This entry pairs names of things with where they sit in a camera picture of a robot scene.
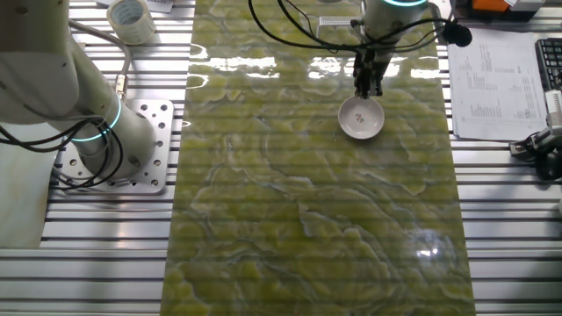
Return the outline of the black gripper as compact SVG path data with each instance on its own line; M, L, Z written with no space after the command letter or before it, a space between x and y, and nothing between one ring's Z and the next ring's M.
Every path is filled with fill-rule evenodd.
M355 95L361 98L368 97L368 72L367 68L372 69L371 87L369 95L380 97L383 95L382 81L386 69L389 65L389 52L374 49L359 49L356 52L354 61L354 86Z

